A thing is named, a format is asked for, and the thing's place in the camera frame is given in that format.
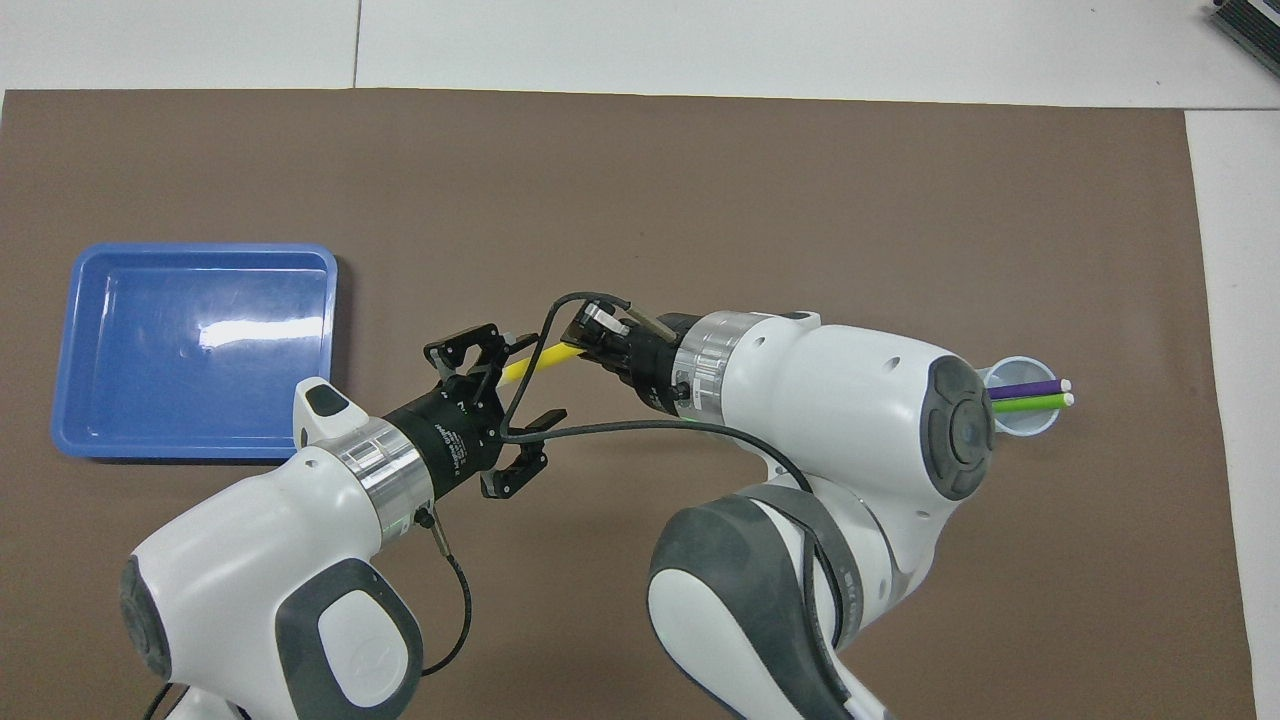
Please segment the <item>purple straw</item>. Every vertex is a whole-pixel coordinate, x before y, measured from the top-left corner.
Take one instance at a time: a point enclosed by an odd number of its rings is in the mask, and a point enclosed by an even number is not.
[[[989,387],[987,393],[992,400],[1007,400],[1010,397],[1036,397],[1038,395],[1057,395],[1071,389],[1071,380],[1041,380],[1038,383],[1020,383],[1016,386]]]

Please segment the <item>circular cap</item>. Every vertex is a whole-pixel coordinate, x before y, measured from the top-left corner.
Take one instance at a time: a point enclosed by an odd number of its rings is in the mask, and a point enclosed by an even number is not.
[[[987,456],[991,423],[982,404],[963,400],[951,413],[951,452],[961,465],[973,465]]]

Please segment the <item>yellow marker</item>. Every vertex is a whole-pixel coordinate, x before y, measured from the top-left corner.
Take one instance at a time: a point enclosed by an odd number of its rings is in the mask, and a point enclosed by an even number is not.
[[[563,342],[558,342],[550,347],[543,348],[543,354],[538,356],[538,368],[535,368],[535,370],[541,370],[543,368],[550,368],[552,365],[558,365],[568,360],[570,357],[577,357],[581,354],[582,354],[581,348],[564,345]],[[529,357],[525,357],[524,360],[517,360],[516,363],[507,365],[506,368],[502,369],[502,380],[498,382],[498,387],[520,382],[520,379],[524,378],[525,373],[527,372],[529,372]]]

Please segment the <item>black connector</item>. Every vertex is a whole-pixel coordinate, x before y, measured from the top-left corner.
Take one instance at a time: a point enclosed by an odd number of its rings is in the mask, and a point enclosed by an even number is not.
[[[689,397],[689,386],[672,384],[671,368],[685,333],[701,316],[684,313],[660,315],[658,320],[676,333],[675,342],[667,342],[630,318],[613,319],[617,328],[607,327],[598,319],[602,313],[612,318],[613,307],[607,302],[584,304],[561,342],[581,348],[581,357],[617,375],[649,407],[677,415],[676,401]]]

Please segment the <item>black cable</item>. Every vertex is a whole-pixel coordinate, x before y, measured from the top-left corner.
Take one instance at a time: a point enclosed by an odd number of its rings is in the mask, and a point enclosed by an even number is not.
[[[164,696],[169,694],[170,689],[173,689],[173,683],[165,683],[164,687],[160,688],[160,692],[156,693],[151,705],[147,706],[147,711],[142,714],[142,720],[151,720],[155,717],[156,710],[160,708],[160,703],[164,702]]]
[[[453,659],[462,652],[462,643],[467,642],[467,634],[471,633],[471,585],[467,584],[467,577],[462,574],[462,565],[458,565],[458,560],[453,557],[453,553],[447,555],[444,559],[453,566],[453,573],[458,577],[458,585],[462,587],[462,632],[458,634],[458,642],[453,643],[453,650],[448,655],[435,665],[422,670],[424,678],[443,670],[445,665],[453,662]]]
[[[502,423],[498,425],[498,438],[507,443],[515,445],[527,445],[532,442],[545,442],[548,439],[561,438],[561,437],[573,437],[573,436],[586,436],[595,433],[612,433],[620,430],[653,430],[653,429],[669,429],[669,430],[700,430],[707,433],[714,433],[721,436],[728,436],[735,439],[740,439],[748,445],[753,445],[763,451],[765,455],[772,457],[782,466],[787,474],[795,479],[796,486],[800,489],[812,493],[813,487],[809,484],[809,479],[805,478],[800,468],[791,461],[790,457],[782,454],[778,448],[764,442],[763,439],[745,433],[742,430],[730,428],[726,425],[717,425],[714,423],[696,423],[692,420],[622,420],[617,423],[598,423],[593,425],[577,425],[573,428],[561,428],[558,430],[545,430],[540,433],[520,433],[511,434],[511,419],[516,415],[516,406],[520,405],[521,398],[525,396],[525,388],[529,387],[529,380],[534,377],[534,369],[538,368],[538,359],[543,354],[543,348],[547,346],[547,338],[550,334],[552,324],[556,322],[556,314],[566,304],[575,300],[591,300],[598,302],[609,302],[616,305],[622,310],[631,307],[631,304],[621,297],[607,295],[603,292],[571,292],[556,300],[550,309],[547,311],[547,319],[543,322],[543,329],[538,333],[538,342],[534,345],[534,354],[529,357],[529,372],[525,377],[520,379],[520,386],[516,388],[516,395],[512,396],[511,404],[507,405],[507,414],[502,416]]]

